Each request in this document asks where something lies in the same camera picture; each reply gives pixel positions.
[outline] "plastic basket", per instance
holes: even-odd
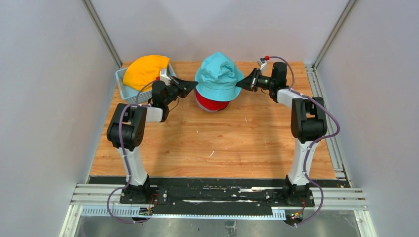
[[[123,83],[124,75],[125,75],[125,72],[126,72],[127,69],[128,68],[123,68],[123,69],[120,69],[120,70],[116,71],[115,72],[115,77],[117,79],[117,84],[118,84],[118,88],[119,88],[119,93],[121,94],[121,98],[123,100],[125,100],[128,104],[135,104],[135,98],[138,94],[138,90],[136,90],[136,89],[134,89],[130,86],[124,85],[124,83]],[[171,76],[175,77],[176,76],[176,74],[174,73],[173,68],[171,67],[170,63],[168,65],[167,75],[169,77],[171,77]],[[145,91],[145,92],[142,92],[138,96],[138,102],[142,103],[144,101],[149,100],[150,98],[151,98],[151,90]]]

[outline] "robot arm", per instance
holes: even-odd
[[[295,151],[293,165],[286,176],[283,186],[284,199],[307,198],[309,194],[309,181],[305,177],[310,172],[314,150],[314,144],[309,150],[312,141],[322,137],[327,132],[325,112],[312,103],[302,98],[299,93],[289,90],[286,86],[287,65],[282,62],[273,64],[270,77],[262,75],[266,68],[266,60],[258,60],[260,68],[254,68],[249,76],[239,81],[236,86],[248,91],[256,92],[258,88],[268,90],[269,97],[276,103],[286,105],[291,109],[291,132],[295,138]],[[321,97],[313,97],[321,105],[324,104]],[[304,172],[304,161],[306,153],[309,153],[306,161],[306,172]]]
[[[126,159],[120,143],[119,122],[127,104],[117,105],[106,136],[123,158],[126,173],[129,174],[128,168],[131,171],[131,178],[126,178],[129,186],[121,194],[121,203],[145,203],[151,194],[150,179],[144,169],[140,150],[145,123],[166,121],[170,102],[178,97],[185,98],[197,84],[197,82],[185,81],[176,77],[171,77],[170,85],[166,85],[164,81],[157,81],[152,84],[153,102],[150,106],[132,105],[128,107],[123,115],[124,123],[121,130]]]

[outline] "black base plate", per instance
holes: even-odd
[[[129,199],[126,196],[120,197],[120,203],[121,204],[151,204],[151,200],[153,199],[153,203],[155,204],[158,202],[158,205],[165,205],[168,202],[167,196],[168,196],[168,189],[164,187],[152,187],[150,197],[146,201],[138,201],[134,199]]]
[[[309,190],[308,197],[304,198],[306,207],[314,207],[314,199],[310,199],[310,196],[313,197],[313,192]],[[289,198],[285,200],[282,198],[282,189],[267,189],[265,190],[265,197],[267,206],[297,206],[303,207],[302,198]]]
[[[121,184],[123,176],[91,176],[90,184]],[[344,180],[317,180],[322,187],[350,188]],[[284,179],[229,179],[229,178],[163,178],[150,177],[152,193],[159,195],[159,203],[153,213],[158,214],[198,214],[198,215],[272,215],[272,206],[302,207],[301,199],[295,203],[286,203],[281,196]],[[266,187],[266,190],[242,192],[240,188]],[[127,204],[138,202],[122,200]],[[306,198],[307,207],[313,207],[314,201]]]

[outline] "wooden table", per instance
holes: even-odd
[[[201,62],[172,62],[176,75],[193,80]],[[303,63],[291,63],[295,90],[311,95]],[[237,62],[247,76],[253,62]],[[271,67],[264,73],[271,74]],[[291,83],[291,74],[287,76]],[[193,92],[179,99],[164,123],[146,124],[141,151],[150,176],[284,178],[293,162],[291,110],[274,103],[261,91],[242,90],[220,112],[208,113],[196,104]],[[125,175],[122,158],[106,139],[106,130],[118,103],[118,88],[109,108],[91,175]],[[322,141],[311,168],[312,178],[335,178],[326,143]]]

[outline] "yellow hat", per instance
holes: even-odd
[[[141,90],[145,85],[160,76],[160,71],[167,68],[170,59],[160,55],[149,55],[137,59],[125,72],[123,83],[136,90]]]

